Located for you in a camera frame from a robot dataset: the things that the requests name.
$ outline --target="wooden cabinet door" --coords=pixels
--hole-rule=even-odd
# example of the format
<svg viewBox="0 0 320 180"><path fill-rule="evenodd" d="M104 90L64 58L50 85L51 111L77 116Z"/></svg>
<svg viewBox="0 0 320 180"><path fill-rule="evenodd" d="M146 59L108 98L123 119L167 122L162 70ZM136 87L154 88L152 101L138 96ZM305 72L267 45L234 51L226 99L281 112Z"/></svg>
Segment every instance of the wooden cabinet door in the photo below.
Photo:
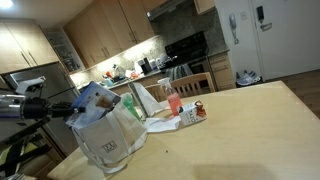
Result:
<svg viewBox="0 0 320 180"><path fill-rule="evenodd" d="M136 44L133 33L128 25L128 21L123 14L118 0L100 0L103 12L110 23L111 29L116 36L121 51L124 51Z"/></svg>
<svg viewBox="0 0 320 180"><path fill-rule="evenodd" d="M7 26L0 23L0 73L31 67L25 56Z"/></svg>
<svg viewBox="0 0 320 180"><path fill-rule="evenodd" d="M107 57L111 57L121 52L120 45L114 35L113 30L106 18L100 4L96 3L87 11L88 17L96 31L101 43L102 51Z"/></svg>
<svg viewBox="0 0 320 180"><path fill-rule="evenodd" d="M108 58L87 13L66 26L66 32L72 37L71 40L75 42L74 44L77 45L75 48L86 68L92 67Z"/></svg>
<svg viewBox="0 0 320 180"><path fill-rule="evenodd" d="M119 0L119 2L138 43L154 36L141 0Z"/></svg>
<svg viewBox="0 0 320 180"><path fill-rule="evenodd" d="M34 23L6 23L33 66L59 61L40 27Z"/></svg>
<svg viewBox="0 0 320 180"><path fill-rule="evenodd" d="M209 61L218 90L223 91L236 88L228 54L210 57Z"/></svg>
<svg viewBox="0 0 320 180"><path fill-rule="evenodd" d="M77 51L83 65L86 68L90 67L90 64L93 64L93 61L90 57L90 52L87 51L85 39L82 37L80 23L73 21L67 24L64 27L64 30Z"/></svg>
<svg viewBox="0 0 320 180"><path fill-rule="evenodd" d="M214 7L214 0L194 0L198 14L203 14Z"/></svg>
<svg viewBox="0 0 320 180"><path fill-rule="evenodd" d="M149 12L152 9L160 6L161 4L163 4L166 1L168 1L168 0L142 0L142 3L143 3L145 11Z"/></svg>

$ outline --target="paper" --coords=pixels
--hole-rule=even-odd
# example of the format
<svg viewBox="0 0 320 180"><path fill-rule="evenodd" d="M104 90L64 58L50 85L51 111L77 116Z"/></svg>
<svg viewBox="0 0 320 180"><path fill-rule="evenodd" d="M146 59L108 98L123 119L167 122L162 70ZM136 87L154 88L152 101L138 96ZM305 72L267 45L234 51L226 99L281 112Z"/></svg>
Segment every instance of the paper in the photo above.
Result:
<svg viewBox="0 0 320 180"><path fill-rule="evenodd" d="M156 112L164 109L163 106L159 104L158 101L155 100L154 97L140 83L133 83L133 85L148 116L153 116Z"/></svg>
<svg viewBox="0 0 320 180"><path fill-rule="evenodd" d="M85 107L84 113L75 113L67 118L66 124L76 128L85 127L98 121L110 108L121 100L120 96L90 82L86 90L72 103L72 108Z"/></svg>
<svg viewBox="0 0 320 180"><path fill-rule="evenodd" d="M180 116L175 116L171 119L147 118L144 126L147 128L148 133L163 132L178 129L180 121Z"/></svg>

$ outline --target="door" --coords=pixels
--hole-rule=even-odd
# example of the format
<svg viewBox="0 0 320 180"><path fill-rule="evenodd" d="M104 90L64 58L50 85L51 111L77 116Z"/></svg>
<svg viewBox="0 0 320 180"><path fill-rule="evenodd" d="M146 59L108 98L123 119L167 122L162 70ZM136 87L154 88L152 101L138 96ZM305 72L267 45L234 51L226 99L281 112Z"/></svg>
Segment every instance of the door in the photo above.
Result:
<svg viewBox="0 0 320 180"><path fill-rule="evenodd" d="M154 36L147 12L140 0L119 0L119 2L137 43Z"/></svg>
<svg viewBox="0 0 320 180"><path fill-rule="evenodd" d="M125 15L123 14L119 1L100 0L99 4L118 40L121 51L136 45L136 40L134 39Z"/></svg>
<svg viewBox="0 0 320 180"><path fill-rule="evenodd" d="M4 23L0 23L0 54L0 73L31 67L26 54Z"/></svg>
<svg viewBox="0 0 320 180"><path fill-rule="evenodd" d="M88 13L66 25L65 30L86 68L108 59Z"/></svg>
<svg viewBox="0 0 320 180"><path fill-rule="evenodd" d="M319 0L251 3L265 80L320 68Z"/></svg>
<svg viewBox="0 0 320 180"><path fill-rule="evenodd" d="M59 61L40 27L34 23L6 23L32 66Z"/></svg>
<svg viewBox="0 0 320 180"><path fill-rule="evenodd" d="M101 41L101 50L108 58L121 52L119 43L111 29L108 19L104 15L99 3L94 4L88 9L88 17L93 29L97 32Z"/></svg>

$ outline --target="wooden floor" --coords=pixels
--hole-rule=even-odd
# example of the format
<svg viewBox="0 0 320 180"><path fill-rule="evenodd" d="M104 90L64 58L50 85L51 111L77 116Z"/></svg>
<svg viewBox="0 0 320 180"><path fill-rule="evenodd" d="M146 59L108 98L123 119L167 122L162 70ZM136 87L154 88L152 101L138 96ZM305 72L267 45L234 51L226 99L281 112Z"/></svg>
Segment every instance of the wooden floor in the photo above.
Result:
<svg viewBox="0 0 320 180"><path fill-rule="evenodd" d="M320 118L320 70L272 79L283 81Z"/></svg>

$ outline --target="white wall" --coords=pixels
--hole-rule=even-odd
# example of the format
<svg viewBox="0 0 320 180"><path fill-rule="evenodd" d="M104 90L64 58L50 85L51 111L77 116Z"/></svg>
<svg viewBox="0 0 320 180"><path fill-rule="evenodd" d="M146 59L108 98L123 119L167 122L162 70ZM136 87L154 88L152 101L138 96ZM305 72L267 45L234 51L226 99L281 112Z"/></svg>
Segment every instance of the white wall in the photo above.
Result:
<svg viewBox="0 0 320 180"><path fill-rule="evenodd" d="M223 35L228 48L228 55L234 75L243 70L255 71L261 75L261 69L258 60L257 47L255 42L255 32L251 20L248 0L215 0L218 9ZM245 12L247 19L241 19L241 13ZM229 14L236 16L237 29L236 34L239 44L234 44L232 32L229 25Z"/></svg>

